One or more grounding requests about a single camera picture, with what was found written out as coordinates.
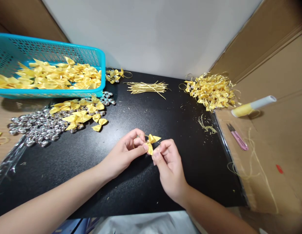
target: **red mark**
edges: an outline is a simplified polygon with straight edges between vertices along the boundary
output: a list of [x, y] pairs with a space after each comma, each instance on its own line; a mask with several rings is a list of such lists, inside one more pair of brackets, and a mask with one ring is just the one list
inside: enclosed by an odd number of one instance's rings
[[277, 166], [277, 169], [278, 169], [279, 173], [280, 173], [280, 174], [283, 174], [283, 170], [281, 169], [281, 166], [279, 166], [279, 165], [277, 165], [277, 164], [276, 164], [276, 166]]

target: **forearm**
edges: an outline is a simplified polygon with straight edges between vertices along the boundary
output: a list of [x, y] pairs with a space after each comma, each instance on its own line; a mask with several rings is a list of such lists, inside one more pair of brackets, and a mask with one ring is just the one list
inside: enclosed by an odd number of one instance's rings
[[52, 233], [110, 179], [100, 164], [0, 217], [0, 233]]
[[232, 214], [218, 202], [196, 189], [188, 187], [186, 197], [180, 202], [188, 214], [210, 234], [256, 233], [246, 222]]

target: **scissors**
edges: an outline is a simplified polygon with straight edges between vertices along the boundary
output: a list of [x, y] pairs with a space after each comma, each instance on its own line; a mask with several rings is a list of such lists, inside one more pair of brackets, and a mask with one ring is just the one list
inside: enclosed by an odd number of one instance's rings
[[243, 149], [243, 150], [249, 150], [247, 144], [242, 140], [242, 138], [239, 136], [239, 134], [237, 133], [237, 131], [235, 130], [235, 128], [231, 125], [231, 123], [229, 125], [227, 125], [227, 126], [228, 126], [229, 130], [231, 131], [231, 134], [233, 135], [233, 137], [238, 142], [238, 144], [241, 147], [241, 149]]

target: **turquoise basket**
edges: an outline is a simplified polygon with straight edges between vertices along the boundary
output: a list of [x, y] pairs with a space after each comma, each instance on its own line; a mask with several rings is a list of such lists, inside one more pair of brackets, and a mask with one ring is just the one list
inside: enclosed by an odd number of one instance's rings
[[21, 69], [18, 62], [28, 66], [34, 59], [54, 65], [66, 63], [64, 57], [76, 63], [88, 63], [102, 71], [101, 85], [97, 89], [0, 89], [4, 98], [70, 98], [102, 96], [105, 87], [105, 55], [97, 48], [56, 42], [33, 37], [0, 33], [0, 74], [14, 76]]

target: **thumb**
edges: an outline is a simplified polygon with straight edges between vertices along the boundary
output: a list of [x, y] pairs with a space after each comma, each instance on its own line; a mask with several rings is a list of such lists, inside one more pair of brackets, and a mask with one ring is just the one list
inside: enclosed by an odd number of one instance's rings
[[160, 154], [158, 150], [153, 151], [154, 161], [160, 171], [160, 175], [166, 177], [170, 174], [170, 169], [168, 168], [163, 156]]
[[127, 152], [127, 155], [131, 158], [131, 160], [134, 160], [135, 158], [138, 158], [139, 156], [145, 154], [148, 151], [149, 147], [144, 144], [143, 146], [139, 146], [137, 148], [134, 148]]

